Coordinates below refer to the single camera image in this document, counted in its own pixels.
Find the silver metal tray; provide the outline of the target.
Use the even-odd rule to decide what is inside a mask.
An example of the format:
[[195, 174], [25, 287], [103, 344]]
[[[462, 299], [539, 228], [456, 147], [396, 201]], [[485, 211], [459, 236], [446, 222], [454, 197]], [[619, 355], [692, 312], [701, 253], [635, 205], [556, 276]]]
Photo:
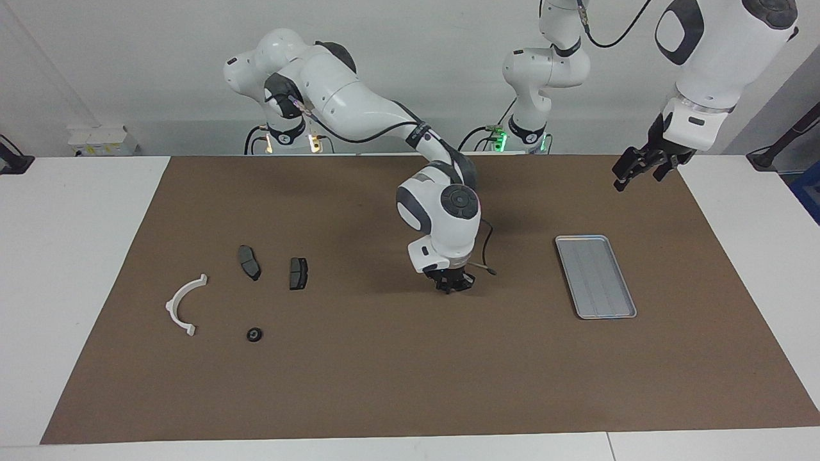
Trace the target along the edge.
[[632, 295], [606, 236], [563, 234], [554, 242], [578, 318], [636, 317]]

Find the brown table mat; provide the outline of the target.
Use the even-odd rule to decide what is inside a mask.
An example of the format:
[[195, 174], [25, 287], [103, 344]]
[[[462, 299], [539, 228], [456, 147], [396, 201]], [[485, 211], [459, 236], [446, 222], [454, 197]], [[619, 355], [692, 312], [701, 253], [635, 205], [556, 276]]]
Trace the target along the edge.
[[[42, 443], [820, 425], [676, 172], [619, 193], [609, 156], [476, 157], [498, 274], [446, 295], [413, 270], [395, 204], [422, 164], [170, 160]], [[635, 318], [577, 317], [563, 234], [609, 239]], [[178, 311], [190, 337], [165, 304], [202, 273]]]

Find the black angled stand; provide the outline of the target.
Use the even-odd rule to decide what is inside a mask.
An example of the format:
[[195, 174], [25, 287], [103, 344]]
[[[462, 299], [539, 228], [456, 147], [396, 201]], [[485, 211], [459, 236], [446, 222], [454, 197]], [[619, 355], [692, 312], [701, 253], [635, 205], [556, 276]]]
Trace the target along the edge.
[[794, 140], [807, 134], [811, 129], [820, 124], [820, 101], [814, 107], [803, 114], [803, 116], [791, 126], [777, 141], [746, 154], [746, 159], [755, 170], [761, 172], [774, 172], [773, 166], [775, 158], [787, 148]]

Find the blue crate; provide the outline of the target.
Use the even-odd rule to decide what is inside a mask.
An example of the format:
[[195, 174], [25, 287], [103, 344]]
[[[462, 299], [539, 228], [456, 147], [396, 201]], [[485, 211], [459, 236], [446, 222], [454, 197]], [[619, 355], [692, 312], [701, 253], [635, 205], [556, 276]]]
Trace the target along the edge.
[[820, 225], [820, 161], [791, 181], [789, 190], [809, 216]]

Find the long dark brake pad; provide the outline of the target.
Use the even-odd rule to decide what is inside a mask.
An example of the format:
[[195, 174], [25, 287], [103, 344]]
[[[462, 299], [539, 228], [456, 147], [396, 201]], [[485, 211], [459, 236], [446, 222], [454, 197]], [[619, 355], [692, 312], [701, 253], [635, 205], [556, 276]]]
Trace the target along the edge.
[[254, 281], [259, 280], [261, 276], [261, 266], [259, 266], [253, 248], [248, 245], [240, 245], [240, 247], [238, 247], [238, 262], [247, 277]]

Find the white power strip box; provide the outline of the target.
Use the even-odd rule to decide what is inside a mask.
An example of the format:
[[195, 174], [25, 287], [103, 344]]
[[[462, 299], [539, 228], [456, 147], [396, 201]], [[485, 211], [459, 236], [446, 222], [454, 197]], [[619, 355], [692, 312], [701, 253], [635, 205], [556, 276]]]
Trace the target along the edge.
[[124, 125], [101, 125], [69, 131], [67, 146], [75, 156], [134, 156], [140, 144]]

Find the white semicircular bracket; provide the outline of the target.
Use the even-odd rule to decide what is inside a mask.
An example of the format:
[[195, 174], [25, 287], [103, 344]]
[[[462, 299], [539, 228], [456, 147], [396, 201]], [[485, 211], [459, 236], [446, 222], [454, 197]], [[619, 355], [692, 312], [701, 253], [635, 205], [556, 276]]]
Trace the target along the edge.
[[199, 287], [207, 286], [208, 279], [209, 277], [207, 274], [200, 274], [199, 278], [188, 281], [187, 283], [179, 287], [175, 294], [173, 294], [172, 298], [170, 298], [170, 300], [168, 300], [165, 304], [166, 311], [168, 312], [170, 319], [172, 319], [173, 324], [176, 324], [177, 327], [182, 328], [185, 331], [186, 335], [190, 337], [193, 337], [195, 335], [197, 327], [194, 324], [190, 322], [185, 322], [181, 318], [179, 318], [179, 306], [181, 305], [183, 298], [188, 293]]

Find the black clamp mount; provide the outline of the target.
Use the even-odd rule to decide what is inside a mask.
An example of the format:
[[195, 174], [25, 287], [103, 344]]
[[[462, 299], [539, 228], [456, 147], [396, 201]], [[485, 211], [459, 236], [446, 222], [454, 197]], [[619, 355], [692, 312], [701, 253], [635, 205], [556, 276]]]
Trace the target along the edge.
[[0, 160], [4, 163], [0, 175], [22, 175], [33, 164], [35, 157], [23, 154], [6, 135], [0, 133]]

